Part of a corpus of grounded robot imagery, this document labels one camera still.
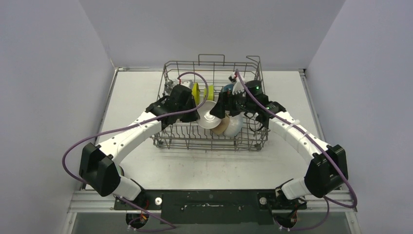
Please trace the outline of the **white bowl with blue outside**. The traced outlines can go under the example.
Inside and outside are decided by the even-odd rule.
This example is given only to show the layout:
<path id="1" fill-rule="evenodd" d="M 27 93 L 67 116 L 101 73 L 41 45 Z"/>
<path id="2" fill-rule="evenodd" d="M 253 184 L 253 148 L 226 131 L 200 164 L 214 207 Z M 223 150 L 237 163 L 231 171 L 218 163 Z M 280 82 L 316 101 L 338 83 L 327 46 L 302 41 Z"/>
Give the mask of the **white bowl with blue outside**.
<path id="1" fill-rule="evenodd" d="M 224 130 L 223 135 L 226 137 L 235 137 L 243 127 L 243 116 L 238 114 L 236 116 L 228 116 L 229 124 Z"/>

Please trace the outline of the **lime green bowl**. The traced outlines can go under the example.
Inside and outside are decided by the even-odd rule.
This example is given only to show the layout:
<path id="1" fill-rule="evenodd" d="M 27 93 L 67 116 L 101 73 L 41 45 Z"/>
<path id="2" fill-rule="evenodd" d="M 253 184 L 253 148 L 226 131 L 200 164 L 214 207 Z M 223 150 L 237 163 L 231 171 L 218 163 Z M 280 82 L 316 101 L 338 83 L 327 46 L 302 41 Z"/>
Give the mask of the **lime green bowl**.
<path id="1" fill-rule="evenodd" d="M 204 88 L 203 98 L 204 100 L 208 100 L 208 101 L 215 100 L 214 85 L 209 85 L 206 88 Z"/>

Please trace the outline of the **pale green plate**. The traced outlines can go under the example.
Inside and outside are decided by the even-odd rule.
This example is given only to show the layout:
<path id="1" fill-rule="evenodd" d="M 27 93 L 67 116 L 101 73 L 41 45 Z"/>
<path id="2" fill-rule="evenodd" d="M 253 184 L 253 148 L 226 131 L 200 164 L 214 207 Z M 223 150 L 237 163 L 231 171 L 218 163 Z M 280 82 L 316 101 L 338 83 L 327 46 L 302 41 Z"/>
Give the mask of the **pale green plate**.
<path id="1" fill-rule="evenodd" d="M 119 172 L 119 174 L 121 175 L 121 176 L 124 176 L 125 174 L 124 174 L 124 170 L 123 170 L 123 168 L 121 167 L 121 166 L 118 166 L 117 167 L 117 170 L 118 170 L 118 172 Z"/>

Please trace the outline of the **white bowl orange outside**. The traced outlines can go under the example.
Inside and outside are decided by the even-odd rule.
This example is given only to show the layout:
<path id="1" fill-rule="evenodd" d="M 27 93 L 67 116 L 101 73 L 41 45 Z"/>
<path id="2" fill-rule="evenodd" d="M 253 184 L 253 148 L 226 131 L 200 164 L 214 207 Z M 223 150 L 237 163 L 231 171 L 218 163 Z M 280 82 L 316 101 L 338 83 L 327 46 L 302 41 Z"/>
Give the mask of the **white bowl orange outside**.
<path id="1" fill-rule="evenodd" d="M 204 129 L 213 129 L 221 123 L 221 119 L 212 115 L 210 111 L 215 107 L 216 102 L 207 100 L 200 108 L 197 109 L 199 119 L 197 124 Z"/>

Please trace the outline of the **white bowl with tan outside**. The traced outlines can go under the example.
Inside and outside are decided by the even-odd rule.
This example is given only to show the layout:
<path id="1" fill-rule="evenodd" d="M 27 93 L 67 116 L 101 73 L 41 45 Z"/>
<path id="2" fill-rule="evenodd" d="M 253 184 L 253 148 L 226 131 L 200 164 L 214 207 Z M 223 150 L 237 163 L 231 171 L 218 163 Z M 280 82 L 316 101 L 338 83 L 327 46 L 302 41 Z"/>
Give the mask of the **white bowl with tan outside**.
<path id="1" fill-rule="evenodd" d="M 212 128 L 211 131 L 216 135 L 222 135 L 223 132 L 228 128 L 229 121 L 229 116 L 226 116 L 216 127 Z"/>

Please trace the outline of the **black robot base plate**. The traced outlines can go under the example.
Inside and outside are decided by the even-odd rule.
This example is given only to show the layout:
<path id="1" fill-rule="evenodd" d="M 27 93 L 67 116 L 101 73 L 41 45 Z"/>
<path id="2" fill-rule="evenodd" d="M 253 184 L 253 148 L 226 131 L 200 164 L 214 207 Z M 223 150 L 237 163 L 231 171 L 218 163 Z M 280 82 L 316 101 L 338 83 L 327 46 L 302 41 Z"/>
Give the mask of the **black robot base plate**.
<path id="1" fill-rule="evenodd" d="M 145 190 L 134 201 L 172 224 L 272 225 L 273 217 L 305 210 L 303 198 L 285 200 L 273 189 L 260 190 Z"/>

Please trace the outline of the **yellow green bowl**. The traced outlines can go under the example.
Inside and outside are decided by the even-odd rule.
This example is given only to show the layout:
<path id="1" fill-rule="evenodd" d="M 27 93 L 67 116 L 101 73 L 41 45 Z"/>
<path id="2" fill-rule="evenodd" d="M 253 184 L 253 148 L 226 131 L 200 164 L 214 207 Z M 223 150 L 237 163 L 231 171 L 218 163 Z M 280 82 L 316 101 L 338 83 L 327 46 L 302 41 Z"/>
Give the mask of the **yellow green bowl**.
<path id="1" fill-rule="evenodd" d="M 195 82 L 192 87 L 192 95 L 194 97 L 194 101 L 196 105 L 199 105 L 200 103 L 200 89 L 199 89 L 199 84 Z"/>

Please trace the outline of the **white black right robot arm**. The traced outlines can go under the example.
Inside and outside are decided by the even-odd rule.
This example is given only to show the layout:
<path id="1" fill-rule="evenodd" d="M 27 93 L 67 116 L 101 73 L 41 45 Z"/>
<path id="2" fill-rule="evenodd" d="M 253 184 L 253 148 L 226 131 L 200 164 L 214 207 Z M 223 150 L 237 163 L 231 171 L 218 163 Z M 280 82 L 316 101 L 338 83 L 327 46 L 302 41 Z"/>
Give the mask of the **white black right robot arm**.
<path id="1" fill-rule="evenodd" d="M 222 90 L 211 114 L 223 118 L 225 114 L 253 114 L 264 128 L 278 134 L 293 147 L 308 165 L 304 177 L 287 181 L 278 187 L 275 202 L 288 209 L 295 199 L 313 195 L 322 198 L 348 179 L 346 152 L 340 145 L 331 146 L 300 125 L 278 102 L 264 94 L 262 83 L 248 81 L 234 84 L 237 91 Z"/>

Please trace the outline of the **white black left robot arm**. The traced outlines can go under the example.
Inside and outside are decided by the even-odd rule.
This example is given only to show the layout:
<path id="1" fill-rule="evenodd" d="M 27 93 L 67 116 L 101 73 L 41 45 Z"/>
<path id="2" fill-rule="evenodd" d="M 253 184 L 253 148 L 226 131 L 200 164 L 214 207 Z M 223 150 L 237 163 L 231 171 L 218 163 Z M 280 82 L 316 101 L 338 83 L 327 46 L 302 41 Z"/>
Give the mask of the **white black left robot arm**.
<path id="1" fill-rule="evenodd" d="M 101 196 L 121 196 L 133 210 L 141 209 L 145 205 L 145 196 L 141 193 L 143 188 L 121 175 L 119 164 L 142 142 L 177 120 L 192 122 L 199 119 L 197 112 L 193 111 L 196 103 L 192 88 L 190 81 L 175 85 L 169 95 L 150 104 L 127 130 L 98 145 L 85 145 L 81 155 L 80 177 Z"/>

